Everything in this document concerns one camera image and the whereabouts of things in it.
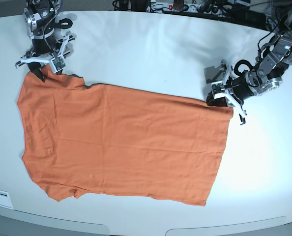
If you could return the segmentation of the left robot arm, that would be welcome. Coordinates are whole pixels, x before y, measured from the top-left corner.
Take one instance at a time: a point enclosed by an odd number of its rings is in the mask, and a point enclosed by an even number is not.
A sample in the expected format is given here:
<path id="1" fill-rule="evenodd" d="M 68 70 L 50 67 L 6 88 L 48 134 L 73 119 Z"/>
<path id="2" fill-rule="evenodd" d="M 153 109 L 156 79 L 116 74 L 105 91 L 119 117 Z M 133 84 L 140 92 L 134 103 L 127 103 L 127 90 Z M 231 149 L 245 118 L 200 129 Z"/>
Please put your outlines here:
<path id="1" fill-rule="evenodd" d="M 207 67 L 205 79 L 211 85 L 206 103 L 209 106 L 242 107 L 244 100 L 277 89 L 282 76 L 292 65 L 292 10 L 275 27 L 273 37 L 258 47 L 256 63 L 225 60 L 218 67 Z"/>

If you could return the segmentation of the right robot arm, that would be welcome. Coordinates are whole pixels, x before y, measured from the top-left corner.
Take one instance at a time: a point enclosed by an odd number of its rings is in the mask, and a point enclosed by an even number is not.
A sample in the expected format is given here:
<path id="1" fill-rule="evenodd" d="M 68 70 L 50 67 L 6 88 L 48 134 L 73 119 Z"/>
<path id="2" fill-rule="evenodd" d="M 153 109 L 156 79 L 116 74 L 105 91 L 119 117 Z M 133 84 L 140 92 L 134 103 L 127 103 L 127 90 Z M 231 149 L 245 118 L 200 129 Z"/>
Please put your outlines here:
<path id="1" fill-rule="evenodd" d="M 69 18 L 56 22 L 63 8 L 62 0 L 28 0 L 26 4 L 23 16 L 32 47 L 16 63 L 16 67 L 27 64 L 30 72 L 44 82 L 42 66 L 48 65 L 56 74 L 67 66 L 65 57 L 70 53 L 67 44 L 75 37 L 67 32 L 62 39 L 57 39 L 55 30 L 67 30 L 73 22 Z"/>

